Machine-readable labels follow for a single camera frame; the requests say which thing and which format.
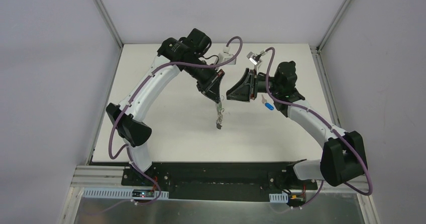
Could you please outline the keyring with keys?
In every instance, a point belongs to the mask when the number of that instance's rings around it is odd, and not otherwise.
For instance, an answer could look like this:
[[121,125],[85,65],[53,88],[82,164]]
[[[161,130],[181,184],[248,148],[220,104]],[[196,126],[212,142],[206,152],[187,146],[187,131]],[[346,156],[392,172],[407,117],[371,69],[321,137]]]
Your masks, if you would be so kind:
[[217,112],[216,128],[218,130],[221,130],[223,126],[223,112],[222,113]]

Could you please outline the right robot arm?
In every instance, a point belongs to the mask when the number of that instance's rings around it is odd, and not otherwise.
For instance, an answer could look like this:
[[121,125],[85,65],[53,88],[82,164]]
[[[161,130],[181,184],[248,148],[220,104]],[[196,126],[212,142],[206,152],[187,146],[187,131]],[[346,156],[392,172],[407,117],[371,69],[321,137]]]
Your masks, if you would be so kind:
[[293,189],[305,180],[324,180],[331,186],[348,184],[364,175],[368,183],[367,194],[372,193],[362,136],[330,124],[318,114],[295,87],[297,81],[295,62],[281,62],[270,77],[247,68],[243,77],[226,92],[228,100],[249,102],[259,93],[271,96],[276,110],[298,123],[321,146],[319,160],[301,160],[287,167],[285,182]]

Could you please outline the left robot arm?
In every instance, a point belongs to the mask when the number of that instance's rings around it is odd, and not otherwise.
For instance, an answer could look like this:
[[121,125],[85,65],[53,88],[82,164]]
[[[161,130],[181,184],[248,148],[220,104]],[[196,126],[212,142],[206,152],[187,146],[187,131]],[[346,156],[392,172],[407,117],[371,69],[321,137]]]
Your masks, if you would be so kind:
[[220,83],[225,73],[207,68],[207,63],[201,60],[210,47],[210,37],[196,28],[187,37],[166,39],[139,86],[119,104],[109,103],[106,107],[114,130],[127,145],[131,165],[138,168],[134,179],[141,186],[153,180],[148,150],[152,129],[143,120],[167,84],[181,71],[186,71],[196,80],[197,90],[202,95],[216,104],[221,103]]

